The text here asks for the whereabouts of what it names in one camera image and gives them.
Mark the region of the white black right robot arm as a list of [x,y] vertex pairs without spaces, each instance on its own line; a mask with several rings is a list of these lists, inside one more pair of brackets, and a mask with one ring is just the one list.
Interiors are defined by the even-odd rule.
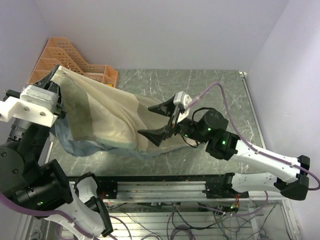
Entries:
[[249,191],[270,191],[291,200],[306,199],[309,178],[300,167],[309,169],[307,156],[287,157],[246,143],[239,135],[227,131],[228,120],[214,108],[207,107],[199,121],[188,118],[187,106],[191,102],[191,97],[181,91],[166,102],[150,106],[150,112],[169,120],[160,129],[141,129],[138,133],[157,147],[172,136],[180,135],[184,140],[195,141],[196,145],[205,144],[205,151],[218,160],[244,162],[263,170],[263,173],[226,173],[220,188],[208,189],[208,194],[231,198]]

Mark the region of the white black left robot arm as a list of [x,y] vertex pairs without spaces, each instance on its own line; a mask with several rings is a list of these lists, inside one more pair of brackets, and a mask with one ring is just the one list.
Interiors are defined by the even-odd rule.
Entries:
[[96,175],[88,172],[71,184],[57,160],[39,164],[51,127],[65,117],[60,87],[52,80],[59,68],[20,92],[8,90],[0,103],[1,121],[13,120],[0,146],[0,201],[57,223],[78,240],[96,240],[114,230]]

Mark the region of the blue and beige pillowcase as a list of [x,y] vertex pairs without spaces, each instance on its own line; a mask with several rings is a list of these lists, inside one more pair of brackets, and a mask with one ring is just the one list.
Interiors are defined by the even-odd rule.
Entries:
[[183,147],[194,140],[174,135],[155,146],[138,130],[154,130],[168,118],[148,111],[160,104],[156,98],[132,94],[59,66],[51,81],[60,88],[66,115],[57,119],[50,132],[74,157],[111,152],[126,157],[147,158]]

